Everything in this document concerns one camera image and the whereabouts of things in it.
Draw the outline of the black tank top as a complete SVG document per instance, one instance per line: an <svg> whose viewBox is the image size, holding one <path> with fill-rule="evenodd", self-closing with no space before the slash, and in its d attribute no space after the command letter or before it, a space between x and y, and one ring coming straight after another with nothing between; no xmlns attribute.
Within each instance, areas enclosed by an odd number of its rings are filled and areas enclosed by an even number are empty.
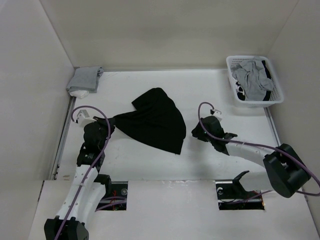
<svg viewBox="0 0 320 240"><path fill-rule="evenodd" d="M174 101L152 88L131 102L134 111L114 116L114 125L130 138L169 153L182 151L187 128Z"/></svg>

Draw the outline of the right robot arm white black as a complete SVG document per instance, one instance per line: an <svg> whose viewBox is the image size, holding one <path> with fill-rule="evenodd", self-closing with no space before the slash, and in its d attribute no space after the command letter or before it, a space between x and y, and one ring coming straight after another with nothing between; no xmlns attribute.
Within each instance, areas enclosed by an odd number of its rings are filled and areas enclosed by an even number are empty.
<svg viewBox="0 0 320 240"><path fill-rule="evenodd" d="M311 174L303 169L305 164L290 145L283 143L271 147L244 143L237 134L225 132L215 116L201 118L191 134L200 141L211 143L220 153L264 167L267 175L264 186L282 197L290 198L311 179Z"/></svg>

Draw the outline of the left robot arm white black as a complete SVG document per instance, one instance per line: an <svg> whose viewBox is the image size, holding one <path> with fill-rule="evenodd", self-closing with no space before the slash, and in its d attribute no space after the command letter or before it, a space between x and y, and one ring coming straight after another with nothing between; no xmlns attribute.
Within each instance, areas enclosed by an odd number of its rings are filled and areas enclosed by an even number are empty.
<svg viewBox="0 0 320 240"><path fill-rule="evenodd" d="M44 224L47 240L87 240L88 222L100 201L112 195L109 175L100 174L105 143L115 130L115 119L94 117L84 126L75 175L60 210Z"/></svg>

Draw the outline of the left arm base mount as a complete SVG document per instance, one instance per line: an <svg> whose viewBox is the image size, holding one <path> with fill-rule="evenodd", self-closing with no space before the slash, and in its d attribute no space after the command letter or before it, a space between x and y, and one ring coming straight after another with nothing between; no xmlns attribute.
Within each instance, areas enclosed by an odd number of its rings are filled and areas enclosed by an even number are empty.
<svg viewBox="0 0 320 240"><path fill-rule="evenodd" d="M125 211L127 209L129 183L127 181L110 181L105 195L99 201L96 211Z"/></svg>

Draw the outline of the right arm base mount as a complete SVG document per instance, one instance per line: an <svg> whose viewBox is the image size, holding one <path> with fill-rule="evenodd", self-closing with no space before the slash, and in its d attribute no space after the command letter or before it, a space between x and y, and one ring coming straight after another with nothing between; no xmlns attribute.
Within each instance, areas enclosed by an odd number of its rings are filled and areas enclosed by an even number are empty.
<svg viewBox="0 0 320 240"><path fill-rule="evenodd" d="M260 194L260 190L246 191L232 181L217 181L215 187L221 211L265 210L262 196L252 198Z"/></svg>

